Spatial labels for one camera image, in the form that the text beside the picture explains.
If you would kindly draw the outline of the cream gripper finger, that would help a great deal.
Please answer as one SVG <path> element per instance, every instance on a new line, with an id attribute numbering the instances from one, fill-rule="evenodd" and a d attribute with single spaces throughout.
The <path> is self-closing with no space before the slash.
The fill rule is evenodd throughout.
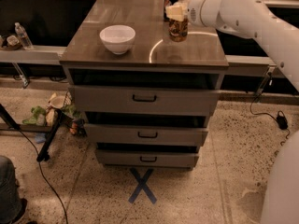
<path id="1" fill-rule="evenodd" d="M 167 6 L 165 15 L 168 20 L 184 21 L 188 17 L 188 4 L 176 2 L 174 5 Z"/>

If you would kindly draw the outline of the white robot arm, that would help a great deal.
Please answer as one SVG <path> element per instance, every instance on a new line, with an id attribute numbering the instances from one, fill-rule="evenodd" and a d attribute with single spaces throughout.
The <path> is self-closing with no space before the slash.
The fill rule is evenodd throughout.
<path id="1" fill-rule="evenodd" d="M 165 9 L 176 21 L 253 39 L 299 90 L 299 29 L 263 0 L 190 0 Z M 267 181 L 260 224 L 299 224 L 299 131 L 280 149 Z"/>

